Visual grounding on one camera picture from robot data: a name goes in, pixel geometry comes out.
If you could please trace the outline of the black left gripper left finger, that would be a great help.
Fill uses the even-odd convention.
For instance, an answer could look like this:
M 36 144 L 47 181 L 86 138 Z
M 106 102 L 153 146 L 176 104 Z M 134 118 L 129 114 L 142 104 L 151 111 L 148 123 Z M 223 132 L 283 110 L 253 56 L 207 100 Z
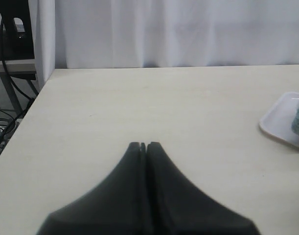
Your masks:
M 40 235 L 145 235 L 145 145 L 132 142 L 112 172 L 95 188 L 52 212 Z

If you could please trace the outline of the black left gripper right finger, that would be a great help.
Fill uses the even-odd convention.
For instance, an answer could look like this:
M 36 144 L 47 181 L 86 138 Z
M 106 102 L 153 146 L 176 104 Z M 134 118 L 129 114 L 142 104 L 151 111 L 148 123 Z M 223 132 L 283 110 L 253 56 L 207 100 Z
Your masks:
M 213 200 L 171 161 L 162 145 L 147 146 L 146 180 L 156 235 L 258 235 L 248 218 Z

